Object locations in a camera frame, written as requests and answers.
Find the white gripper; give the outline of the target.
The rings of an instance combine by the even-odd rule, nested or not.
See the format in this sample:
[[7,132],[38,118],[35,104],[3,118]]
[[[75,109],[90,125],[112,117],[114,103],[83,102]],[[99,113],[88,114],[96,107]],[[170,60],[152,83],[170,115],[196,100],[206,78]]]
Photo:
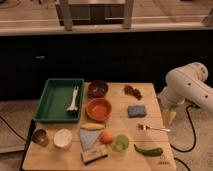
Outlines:
[[163,122],[166,127],[169,127],[176,117],[176,112],[171,111],[185,102],[182,96],[174,94],[159,93],[157,95],[162,108],[165,110],[163,112]]

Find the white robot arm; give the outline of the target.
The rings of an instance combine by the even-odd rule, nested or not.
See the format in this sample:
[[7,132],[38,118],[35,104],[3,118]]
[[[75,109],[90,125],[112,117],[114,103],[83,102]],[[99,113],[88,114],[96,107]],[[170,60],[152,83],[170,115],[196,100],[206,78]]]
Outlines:
[[213,88],[205,84],[207,78],[208,70],[199,62],[172,69],[166,74],[166,86],[157,95],[165,126],[172,123],[176,117],[174,109],[186,99],[213,114]]

